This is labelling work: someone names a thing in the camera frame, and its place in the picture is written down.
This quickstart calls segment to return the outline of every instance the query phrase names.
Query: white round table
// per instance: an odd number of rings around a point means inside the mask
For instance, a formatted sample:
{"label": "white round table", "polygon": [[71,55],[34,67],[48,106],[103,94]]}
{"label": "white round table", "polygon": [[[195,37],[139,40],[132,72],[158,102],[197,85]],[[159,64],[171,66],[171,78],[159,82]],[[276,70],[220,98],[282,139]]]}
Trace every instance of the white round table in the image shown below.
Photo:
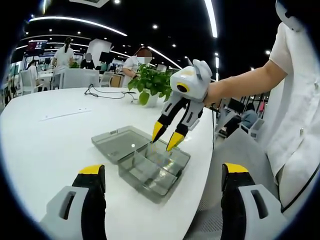
{"label": "white round table", "polygon": [[[81,169],[104,164],[108,240],[183,239],[208,176],[213,151],[212,111],[204,109],[198,125],[179,145],[191,155],[190,161],[168,201],[155,204],[118,176],[118,167],[95,148],[91,137],[129,125],[152,135],[163,100],[159,99],[155,108],[145,108],[131,103],[129,95],[118,100],[96,98],[84,95],[85,90],[72,88],[24,95],[14,98],[2,112],[4,167],[20,204],[28,215],[40,221],[47,203],[64,186],[71,186]],[[161,139],[169,141],[183,113],[182,109]]]}

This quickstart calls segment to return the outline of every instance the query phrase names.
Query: clear plastic box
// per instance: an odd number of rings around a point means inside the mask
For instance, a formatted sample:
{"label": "clear plastic box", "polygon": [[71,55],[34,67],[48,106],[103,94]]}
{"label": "clear plastic box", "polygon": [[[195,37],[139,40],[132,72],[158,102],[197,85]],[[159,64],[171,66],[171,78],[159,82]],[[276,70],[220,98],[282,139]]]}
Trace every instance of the clear plastic box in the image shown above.
{"label": "clear plastic box", "polygon": [[112,163],[128,184],[155,203],[168,194],[182,172],[190,155],[167,143],[151,143],[151,136],[132,126],[92,138],[93,144]]}

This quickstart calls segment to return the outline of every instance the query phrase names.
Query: white shirt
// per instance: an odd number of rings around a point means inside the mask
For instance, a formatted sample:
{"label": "white shirt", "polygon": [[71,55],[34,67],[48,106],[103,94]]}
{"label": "white shirt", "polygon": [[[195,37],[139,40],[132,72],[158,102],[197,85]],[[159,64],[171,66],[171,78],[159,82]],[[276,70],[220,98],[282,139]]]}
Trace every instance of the white shirt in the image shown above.
{"label": "white shirt", "polygon": [[55,71],[61,71],[68,68],[70,59],[74,57],[74,51],[72,48],[68,47],[67,51],[65,52],[65,46],[66,45],[59,48],[54,55],[54,58],[56,58]]}
{"label": "white shirt", "polygon": [[[136,73],[138,71],[138,68],[139,68],[139,62],[138,62],[137,56],[135,55],[135,56],[129,57],[125,61],[122,69],[129,69],[129,70],[132,70],[132,71],[134,71]],[[130,83],[130,81],[131,81],[131,77],[129,77],[127,75],[124,75],[124,79],[123,79],[123,82],[122,82],[122,87],[123,88],[127,88],[128,87],[128,83]]]}
{"label": "white shirt", "polygon": [[270,140],[267,155],[279,197],[288,205],[320,162],[320,66],[305,30],[278,27],[270,60],[283,69],[291,85],[288,109]]}
{"label": "white shirt", "polygon": [[37,72],[37,67],[34,65],[31,65],[28,70],[31,72],[31,78],[33,81],[38,79],[38,72]]}

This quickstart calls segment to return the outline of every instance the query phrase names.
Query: robotic claw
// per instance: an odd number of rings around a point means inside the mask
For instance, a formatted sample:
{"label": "robotic claw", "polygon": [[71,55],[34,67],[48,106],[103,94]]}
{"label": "robotic claw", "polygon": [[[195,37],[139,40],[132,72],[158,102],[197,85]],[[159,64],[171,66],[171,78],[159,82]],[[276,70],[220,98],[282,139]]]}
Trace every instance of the robotic claw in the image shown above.
{"label": "robotic claw", "polygon": [[187,105],[166,147],[168,152],[178,146],[185,139],[188,131],[192,131],[198,124],[211,82],[212,72],[205,61],[194,59],[193,64],[190,61],[189,64],[190,66],[171,76],[171,96],[165,103],[162,114],[153,129],[152,143],[155,143],[164,134],[180,109]]}

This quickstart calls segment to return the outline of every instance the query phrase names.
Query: woman with ponytail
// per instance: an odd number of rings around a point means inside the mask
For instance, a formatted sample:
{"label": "woman with ponytail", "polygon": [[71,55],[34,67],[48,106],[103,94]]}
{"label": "woman with ponytail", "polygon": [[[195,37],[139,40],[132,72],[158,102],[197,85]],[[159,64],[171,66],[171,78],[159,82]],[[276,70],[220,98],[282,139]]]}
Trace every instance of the woman with ponytail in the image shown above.
{"label": "woman with ponytail", "polygon": [[63,47],[56,51],[52,65],[55,66],[53,72],[53,89],[59,87],[61,74],[73,63],[74,50],[70,47],[71,38],[67,37]]}

